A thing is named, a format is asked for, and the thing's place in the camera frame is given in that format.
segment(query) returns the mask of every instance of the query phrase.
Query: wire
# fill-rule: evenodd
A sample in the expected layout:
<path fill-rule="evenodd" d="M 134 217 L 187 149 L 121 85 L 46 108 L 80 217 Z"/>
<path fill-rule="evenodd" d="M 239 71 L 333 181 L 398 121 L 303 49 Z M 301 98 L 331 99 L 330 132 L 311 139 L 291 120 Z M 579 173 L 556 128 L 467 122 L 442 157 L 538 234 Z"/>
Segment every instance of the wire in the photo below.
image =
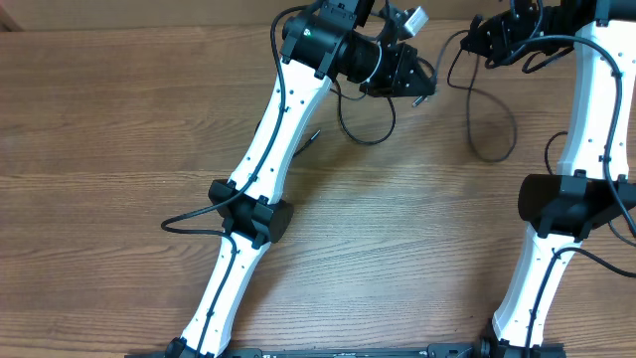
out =
<path fill-rule="evenodd" d="M 546 144 L 546 149 L 544 150 L 544 161 L 546 162 L 546 168 L 550 175 L 555 175 L 553 173 L 553 169 L 550 167 L 550 159 L 548 158 L 548 154 L 550 154 L 550 146 L 555 141 L 555 139 L 559 138 L 562 135 L 567 135 L 567 131 L 560 131 L 559 133 L 553 135 L 550 140 L 548 140 L 548 144 Z"/>
<path fill-rule="evenodd" d="M 616 230 L 616 227 L 614 226 L 614 223 L 612 223 L 612 221 L 610 220 L 609 223 L 607 223 L 607 225 L 609 226 L 609 230 L 612 232 L 612 234 L 614 234 L 614 236 L 616 238 L 618 238 L 618 240 L 622 241 L 623 243 L 632 246 L 634 248 L 636 248 L 636 243 L 628 240 L 627 238 L 625 238 L 624 236 L 620 235 L 620 233 L 618 232 L 618 230 Z"/>
<path fill-rule="evenodd" d="M 532 54 L 532 55 L 531 55 L 531 56 L 530 56 L 530 57 L 526 60 L 526 62 L 524 63 L 524 66 L 523 66 L 523 67 L 522 67 L 522 69 L 521 69 L 521 71 L 522 71 L 524 74 L 531 74 L 531 73 L 536 72 L 536 71 L 538 71 L 538 70 L 540 70 L 540 69 L 544 68 L 545 66 L 547 66 L 547 65 L 549 65 L 549 64 L 551 64 L 551 63 L 553 63 L 553 62 L 555 62 L 555 61 L 557 61 L 557 60 L 560 60 L 560 59 L 564 58 L 565 56 L 567 56 L 567 55 L 568 55 L 570 52 L 572 52 L 572 51 L 574 51 L 574 47 L 570 46 L 570 47 L 566 48 L 565 50 L 563 50 L 563 51 L 561 51 L 561 52 L 559 52 L 559 53 L 557 53 L 557 54 L 554 54 L 554 55 L 552 55 L 552 56 L 548 57 L 547 59 L 543 60 L 543 61 L 542 61 L 541 63 L 539 63 L 538 65 L 535 65 L 535 66 L 531 67 L 530 69 L 528 69 L 528 66 L 532 63 L 532 61 L 535 59 L 535 57 L 536 57 L 538 54 L 541 54 L 542 52 L 536 52 L 536 53 L 533 53 L 533 54 Z"/>
<path fill-rule="evenodd" d="M 515 5 L 515 2 L 511 0 L 511 7 L 513 7 L 513 9 L 514 9 L 514 5 Z M 539 29 L 541 29 L 541 26 L 543 25 L 543 22 L 544 22 L 544 1 L 537 0 L 537 7 L 539 8 L 539 19 L 537 20 L 537 25 L 535 26 L 535 30 L 533 30 L 532 34 L 530 35 L 530 39 L 534 38 L 537 35 L 537 32 L 539 31 Z M 516 21 L 519 15 L 515 14 L 514 16 Z M 493 54 L 490 58 L 488 58 L 488 60 L 486 60 L 486 64 L 485 64 L 486 69 L 492 70 L 500 66 L 511 65 L 517 59 L 517 57 L 521 55 L 524 52 L 524 50 L 526 50 L 526 45 L 528 44 L 523 44 L 523 46 L 521 46 L 519 49 L 514 51 L 509 57 L 502 60 L 500 63 L 496 63 L 496 64 L 494 63 L 493 58 L 495 57 L 495 54 Z"/>
<path fill-rule="evenodd" d="M 334 85 L 336 85 L 336 91 L 337 91 L 337 95 L 338 95 L 338 106 L 337 106 L 337 110 L 338 110 L 338 119 L 340 121 L 340 126 L 342 127 L 342 129 L 345 131 L 345 133 L 356 143 L 358 144 L 363 144 L 363 145 L 376 145 L 376 144 L 380 144 L 382 142 L 384 142 L 385 140 L 389 139 L 389 137 L 391 136 L 391 134 L 393 134 L 394 129 L 396 128 L 396 120 L 397 120 L 397 116 L 396 116 L 396 108 L 394 107 L 394 103 L 393 101 L 387 97 L 387 101 L 389 102 L 389 107 L 391 108 L 391 113 L 393 115 L 393 121 L 391 123 L 391 129 L 389 129 L 389 133 L 387 133 L 384 137 L 378 139 L 378 140 L 372 140 L 372 141 L 366 141 L 366 140 L 362 140 L 359 139 L 358 137 L 356 137 L 351 131 L 349 131 L 349 128 L 347 128 L 347 125 L 345 124 L 345 119 L 342 116 L 342 89 L 340 88 L 340 84 L 338 83 L 338 80 L 334 79 Z"/>
<path fill-rule="evenodd" d="M 450 69 L 448 70 L 448 77 L 446 78 L 446 82 L 448 83 L 448 85 L 454 89 L 458 89 L 458 90 L 467 90 L 467 94 L 466 94 L 466 131 L 468 133 L 468 145 L 470 146 L 471 151 L 482 161 L 486 162 L 486 163 L 500 163 L 503 162 L 504 160 L 508 159 L 510 157 L 510 155 L 512 154 L 512 152 L 515 150 L 515 147 L 517 146 L 517 120 L 515 119 L 515 116 L 513 115 L 512 111 L 508 108 L 508 106 L 503 103 L 500 99 L 496 98 L 494 95 L 481 90 L 481 89 L 476 89 L 474 88 L 475 85 L 475 80 L 477 79 L 477 73 L 479 71 L 479 56 L 477 56 L 477 61 L 475 62 L 475 70 L 473 72 L 473 77 L 470 81 L 470 86 L 469 87 L 464 87 L 464 86 L 458 86 L 458 85 L 454 85 L 450 82 L 450 78 L 453 72 L 453 69 L 455 68 L 455 65 L 457 64 L 457 60 L 459 60 L 459 57 L 461 56 L 463 50 L 459 50 L 459 52 L 457 53 L 457 56 L 455 56 L 455 60 L 453 60 L 452 65 L 450 66 Z M 473 137 L 472 137 L 472 130 L 471 130 L 471 124 L 470 124 L 470 97 L 472 92 L 477 92 L 479 94 L 485 95 L 489 98 L 491 98 L 493 101 L 497 102 L 499 105 L 501 105 L 504 109 L 506 109 L 506 111 L 508 112 L 508 116 L 510 117 L 510 122 L 513 126 L 513 142 L 510 145 L 510 148 L 508 149 L 508 151 L 506 152 L 506 154 L 504 154 L 502 157 L 500 158 L 496 158 L 496 159 L 490 159 L 490 158 L 486 158 L 483 155 L 481 155 L 481 153 L 479 152 L 479 150 L 477 150 L 477 146 L 475 145 L 475 142 L 473 141 Z"/>
<path fill-rule="evenodd" d="M 344 99 L 348 99 L 348 100 L 352 100 L 352 101 L 359 101 L 359 100 L 363 100 L 366 96 L 367 96 L 367 92 L 369 91 L 369 89 L 367 88 L 365 90 L 365 92 L 359 96 L 359 97 L 349 97 L 347 95 L 344 95 L 342 93 L 339 93 L 337 90 L 335 89 L 329 89 L 330 92 L 337 94 L 338 96 L 344 98 Z"/>
<path fill-rule="evenodd" d="M 221 291 L 223 289 L 223 287 L 226 285 L 226 282 L 228 281 L 228 277 L 230 277 L 230 271 L 232 270 L 233 265 L 235 264 L 235 259 L 237 258 L 237 243 L 234 241 L 234 239 L 232 239 L 232 237 L 226 233 L 222 233 L 222 232 L 218 232 L 218 231 L 214 231 L 214 230 L 201 230 L 199 231 L 199 233 L 193 233 L 193 231 L 191 231 L 190 233 L 184 233 L 184 234 L 205 234 L 205 235 L 217 235 L 223 238 L 228 239 L 228 241 L 230 241 L 230 244 L 232 244 L 232 255 L 230 256 L 230 262 L 228 263 L 228 268 L 226 269 L 226 273 L 223 275 L 223 278 L 221 279 L 221 282 L 219 283 L 219 288 L 217 289 L 217 292 L 215 293 L 214 298 L 212 299 L 212 303 L 210 304 L 210 308 L 208 309 L 208 312 L 206 313 L 206 323 L 203 325 L 203 330 L 201 331 L 201 337 L 199 338 L 199 344 L 197 345 L 197 353 L 195 354 L 195 358 L 199 358 L 199 356 L 201 355 L 201 347 L 203 346 L 203 341 L 206 338 L 206 333 L 208 332 L 208 326 L 210 325 L 210 320 L 212 319 L 212 316 L 214 315 L 214 308 L 217 305 L 217 301 L 219 300 L 219 296 L 221 295 Z"/>
<path fill-rule="evenodd" d="M 291 158 L 293 159 L 297 157 L 298 155 L 302 154 L 302 152 L 304 152 L 307 148 L 309 148 L 309 146 L 318 138 L 318 135 L 320 135 L 320 129 L 318 129 L 318 131 L 314 135 L 312 135 L 311 138 L 309 138 L 309 140 L 307 140 L 305 144 L 303 144 L 303 146 L 300 147 L 300 149 L 296 150 L 296 152 Z"/>
<path fill-rule="evenodd" d="M 623 81 L 622 81 L 622 73 L 620 72 L 620 68 L 618 67 L 618 64 L 616 64 L 616 61 L 614 60 L 614 58 L 601 46 L 599 46 L 598 44 L 596 44 L 595 42 L 591 40 L 576 37 L 576 36 L 549 35 L 549 36 L 543 36 L 539 38 L 524 40 L 515 44 L 514 46 L 520 46 L 520 45 L 523 46 L 528 44 L 538 44 L 538 43 L 544 43 L 544 42 L 569 42 L 569 43 L 583 44 L 597 51 L 602 58 L 607 60 L 607 63 L 612 69 L 611 75 L 614 77 L 616 82 L 616 100 L 614 103 L 614 111 L 612 113 L 612 119 L 609 124 L 609 130 L 607 133 L 607 141 L 605 142 L 605 151 L 601 158 L 603 161 L 603 174 L 605 176 L 605 181 L 607 182 L 607 185 L 609 186 L 609 191 L 612 194 L 612 197 L 614 198 L 616 205 L 620 209 L 621 214 L 625 218 L 625 221 L 627 222 L 629 231 L 632 233 L 632 236 L 636 237 L 636 223 L 634 223 L 634 219 L 631 217 L 631 215 L 629 215 L 629 212 L 627 211 L 627 208 L 625 208 L 623 201 L 618 196 L 618 192 L 616 191 L 616 188 L 614 187 L 614 182 L 612 181 L 612 176 L 609 171 L 609 162 L 611 160 L 611 156 L 610 156 L 611 148 L 614 142 L 614 135 L 616 133 L 616 127 L 618 125 L 618 116 L 620 114 L 620 107 L 621 107 L 621 103 L 623 99 Z"/>
<path fill-rule="evenodd" d="M 441 51 L 439 52 L 439 56 L 437 56 L 437 63 L 435 64 L 435 72 L 433 74 L 433 81 L 435 82 L 435 84 L 437 84 L 437 76 L 439 75 L 439 69 L 441 67 L 441 61 L 444 58 L 444 53 L 446 52 L 446 49 L 448 48 L 448 45 L 450 45 L 450 42 L 453 41 L 454 38 L 456 38 L 457 36 L 461 35 L 461 34 L 467 34 L 469 33 L 469 30 L 461 30 L 458 31 L 454 34 L 452 34 L 448 40 L 446 40 L 446 43 L 444 43 L 444 46 L 442 46 Z"/>
<path fill-rule="evenodd" d="M 530 358 L 530 343 L 533 337 L 533 329 L 535 327 L 535 320 L 537 319 L 537 311 L 539 310 L 539 304 L 541 303 L 541 298 L 544 295 L 544 291 L 546 290 L 546 286 L 548 285 L 548 280 L 550 279 L 550 274 L 555 268 L 555 263 L 560 259 L 560 256 L 567 252 L 575 252 L 581 255 L 588 257 L 589 259 L 594 260 L 597 264 L 602 265 L 604 268 L 611 270 L 614 273 L 618 273 L 622 276 L 629 278 L 636 278 L 636 272 L 629 272 L 620 268 L 615 267 L 614 265 L 608 263 L 607 261 L 599 258 L 598 256 L 580 249 L 580 248 L 563 248 L 557 251 L 553 258 L 550 260 L 550 264 L 548 265 L 548 269 L 546 269 L 546 274 L 544 274 L 544 279 L 541 282 L 541 286 L 539 287 L 539 291 L 537 292 L 537 298 L 535 299 L 535 305 L 530 312 L 530 324 L 528 325 L 528 333 L 526 335 L 526 344 L 524 347 L 524 356 L 526 358 Z"/>
<path fill-rule="evenodd" d="M 423 65 L 425 65 L 430 70 L 430 75 L 435 76 L 435 67 L 426 59 L 418 57 L 418 61 L 420 61 Z"/>
<path fill-rule="evenodd" d="M 283 72 L 282 72 L 282 66 L 281 66 L 280 60 L 278 58 L 278 48 L 276 46 L 276 25 L 278 25 L 278 22 L 280 21 L 280 19 L 282 17 L 284 17 L 285 15 L 287 15 L 287 14 L 290 14 L 290 13 L 296 12 L 296 11 L 305 10 L 305 9 L 307 9 L 307 11 L 314 12 L 315 10 L 317 10 L 317 8 L 319 6 L 320 6 L 320 1 L 318 0 L 318 1 L 315 1 L 313 4 L 311 4 L 309 6 L 303 5 L 303 6 L 295 6 L 295 7 L 289 8 L 287 10 L 282 11 L 280 14 L 278 14 L 274 18 L 273 22 L 271 23 L 271 29 L 269 31 L 269 39 L 270 39 L 270 42 L 271 42 L 271 51 L 272 51 L 272 54 L 274 56 L 274 63 L 276 65 L 276 72 L 278 74 L 278 81 L 280 83 L 280 110 L 278 112 L 278 119 L 276 120 L 276 125 L 274 126 L 273 132 L 271 133 L 271 138 L 269 139 L 269 142 L 267 143 L 267 146 L 265 147 L 265 150 L 263 151 L 263 154 L 260 157 L 260 160 L 256 164 L 253 173 L 249 176 L 249 178 L 247 179 L 247 182 L 245 183 L 245 185 L 243 185 L 243 187 L 240 188 L 240 190 L 238 190 L 238 192 L 233 197 L 229 198 L 227 201 L 225 201 L 223 203 L 212 205 L 212 206 L 209 206 L 207 208 L 196 210 L 196 211 L 193 211 L 193 212 L 190 212 L 190 213 L 182 214 L 182 215 L 176 216 L 174 218 L 167 219 L 163 223 L 161 223 L 161 229 L 163 229 L 163 230 L 165 230 L 165 231 L 167 231 L 169 233 L 186 234 L 186 235 L 216 235 L 216 236 L 221 236 L 223 238 L 228 239 L 230 241 L 230 243 L 232 244 L 232 246 L 233 246 L 232 257 L 231 257 L 230 263 L 228 265 L 228 269 L 226 270 L 224 278 L 221 280 L 221 282 L 219 284 L 219 288 L 217 289 L 217 292 L 215 293 L 215 297 L 214 297 L 214 299 L 212 301 L 212 304 L 210 305 L 210 309 L 208 310 L 207 317 L 206 317 L 206 323 L 204 324 L 203 331 L 201 332 L 201 338 L 199 339 L 199 345 L 197 347 L 197 352 L 196 352 L 195 358 L 199 358 L 199 356 L 201 355 L 201 347 L 203 345 L 203 341 L 204 341 L 204 338 L 206 336 L 206 331 L 208 330 L 208 325 L 210 323 L 210 319 L 211 319 L 212 315 L 214 314 L 215 305 L 217 303 L 219 295 L 221 294 L 221 291 L 223 290 L 223 287 L 226 284 L 226 281 L 228 280 L 228 276 L 230 275 L 230 271 L 232 269 L 232 265 L 234 264 L 234 260 L 236 258 L 237 244 L 232 239 L 232 237 L 230 237 L 228 234 L 220 232 L 220 231 L 179 229 L 179 228 L 172 228 L 169 225 L 174 224 L 176 222 L 183 221 L 183 220 L 191 219 L 191 218 L 194 218 L 194 217 L 206 214 L 206 213 L 210 213 L 212 211 L 215 211 L 215 210 L 217 210 L 219 208 L 222 208 L 222 207 L 230 204 L 231 202 L 233 202 L 237 198 L 239 198 L 242 194 L 244 194 L 245 191 L 247 191 L 247 189 L 251 185 L 251 183 L 256 181 L 258 172 L 260 171 L 260 168 L 263 166 L 265 160 L 267 159 L 267 155 L 269 155 L 269 152 L 271 151 L 271 148 L 272 148 L 272 146 L 274 144 L 274 141 L 276 140 L 276 136 L 277 136 L 278 131 L 280 129 L 280 126 L 282 124 L 282 117 L 285 114 L 285 110 L 284 109 L 285 109 L 286 88 L 285 88 L 285 80 L 284 80 L 284 76 L 283 76 Z"/>

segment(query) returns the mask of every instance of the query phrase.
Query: metal pin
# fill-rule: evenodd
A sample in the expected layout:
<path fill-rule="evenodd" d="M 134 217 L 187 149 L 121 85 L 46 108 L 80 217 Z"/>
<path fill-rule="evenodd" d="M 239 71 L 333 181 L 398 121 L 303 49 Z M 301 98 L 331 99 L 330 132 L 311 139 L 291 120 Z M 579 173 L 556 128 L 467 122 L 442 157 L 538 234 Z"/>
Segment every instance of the metal pin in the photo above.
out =
<path fill-rule="evenodd" d="M 416 99 L 413 102 L 413 108 L 417 107 L 418 105 L 420 105 L 422 102 L 424 102 L 425 97 L 423 95 L 421 95 L 418 99 Z"/>

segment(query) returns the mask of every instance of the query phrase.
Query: black joint housing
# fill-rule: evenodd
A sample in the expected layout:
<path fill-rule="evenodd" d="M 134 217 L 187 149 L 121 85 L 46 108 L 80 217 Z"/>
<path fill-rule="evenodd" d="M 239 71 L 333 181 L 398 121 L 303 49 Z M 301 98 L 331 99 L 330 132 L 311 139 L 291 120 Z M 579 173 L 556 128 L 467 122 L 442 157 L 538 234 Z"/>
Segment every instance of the black joint housing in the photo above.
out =
<path fill-rule="evenodd" d="M 544 344 L 531 348 L 532 358 L 566 358 L 562 344 Z M 523 358 L 524 347 L 511 346 L 507 340 L 498 340 L 492 321 L 484 330 L 481 339 L 473 346 L 473 358 Z"/>
<path fill-rule="evenodd" d="M 532 174 L 519 192 L 519 216 L 532 224 L 540 238 L 570 235 L 580 242 L 589 233 L 621 215 L 607 181 L 569 175 Z M 636 206 L 636 186 L 614 183 L 627 210 Z"/>
<path fill-rule="evenodd" d="M 215 180 L 208 197 L 217 205 L 238 192 L 232 182 Z M 272 205 L 268 205 L 267 201 L 263 196 L 256 200 L 245 193 L 240 194 L 239 198 L 219 209 L 219 214 L 224 218 L 224 229 L 228 234 L 238 232 L 251 238 L 251 246 L 256 250 L 266 243 L 277 243 L 287 230 L 294 209 L 282 200 Z"/>

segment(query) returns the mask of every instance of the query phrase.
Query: black plastic bracket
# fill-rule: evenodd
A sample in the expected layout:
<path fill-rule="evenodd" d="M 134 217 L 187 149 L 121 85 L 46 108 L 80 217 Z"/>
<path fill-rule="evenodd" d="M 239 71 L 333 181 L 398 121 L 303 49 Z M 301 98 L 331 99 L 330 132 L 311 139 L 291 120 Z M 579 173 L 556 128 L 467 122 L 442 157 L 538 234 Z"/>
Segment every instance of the black plastic bracket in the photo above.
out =
<path fill-rule="evenodd" d="M 188 347 L 185 338 L 173 339 L 165 352 L 155 352 L 144 355 L 126 355 L 124 358 L 195 358 L 197 352 Z M 214 358 L 214 354 L 208 353 L 206 355 L 199 355 L 200 358 Z"/>
<path fill-rule="evenodd" d="M 530 351 L 532 358 L 566 358 L 562 344 L 534 346 Z M 524 347 L 511 346 L 507 340 L 498 340 L 492 321 L 488 321 L 480 344 L 475 347 L 474 358 L 525 358 Z"/>
<path fill-rule="evenodd" d="M 624 177 L 614 183 L 627 210 L 636 206 L 636 186 Z M 530 222 L 540 238 L 548 234 L 570 235 L 580 242 L 589 233 L 621 215 L 609 186 L 602 179 L 532 174 L 519 192 L 519 215 Z"/>
<path fill-rule="evenodd" d="M 215 180 L 208 197 L 215 205 L 223 203 L 239 192 L 235 185 L 233 181 Z M 277 243 L 287 230 L 294 209 L 282 200 L 273 205 L 267 202 L 268 198 L 263 196 L 255 200 L 240 194 L 236 200 L 220 208 L 226 232 L 238 232 L 252 238 L 251 246 L 256 250 L 266 243 Z"/>

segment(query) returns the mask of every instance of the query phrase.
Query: wood grain surface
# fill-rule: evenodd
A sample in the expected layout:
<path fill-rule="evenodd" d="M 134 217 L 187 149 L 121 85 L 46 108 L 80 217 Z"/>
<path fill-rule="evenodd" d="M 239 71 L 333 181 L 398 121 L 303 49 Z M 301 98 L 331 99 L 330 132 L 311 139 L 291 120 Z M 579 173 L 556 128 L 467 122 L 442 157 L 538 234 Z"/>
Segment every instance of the wood grain surface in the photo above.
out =
<path fill-rule="evenodd" d="M 283 9 L 313 0 L 0 0 L 27 31 L 131 29 L 162 26 L 265 25 Z M 498 0 L 394 0 L 401 9 L 422 6 L 432 19 L 471 20 L 510 9 Z M 544 0 L 546 6 L 558 0 Z M 381 8 L 384 1 L 376 1 Z"/>
<path fill-rule="evenodd" d="M 434 61 L 465 25 L 433 21 L 413 44 Z M 181 333 L 219 239 L 159 224 L 207 206 L 212 180 L 227 178 L 249 146 L 274 81 L 267 31 L 0 34 L 0 356 L 121 357 L 162 350 Z M 418 108 L 396 100 L 396 131 L 381 145 L 346 138 L 335 96 L 325 100 L 307 133 L 322 134 L 287 177 L 296 215 L 254 273 L 234 347 L 415 347 L 478 336 L 520 252 L 520 185 L 546 171 L 544 146 L 567 129 L 574 60 L 531 76 L 520 67 L 480 72 L 477 87 L 519 124 L 510 159 L 490 165 L 466 144 L 465 93 L 444 81 L 456 48 L 438 95 Z M 474 59 L 460 60 L 457 83 L 469 82 Z M 344 106 L 361 137 L 388 130 L 384 100 Z M 471 111 L 480 150 L 501 155 L 512 138 L 504 110 L 475 95 Z M 563 144 L 554 143 L 553 163 Z M 636 270 L 636 253 L 605 228 L 585 246 Z M 635 295 L 636 281 L 574 258 L 547 341 L 565 343 L 571 357 L 636 356 Z"/>

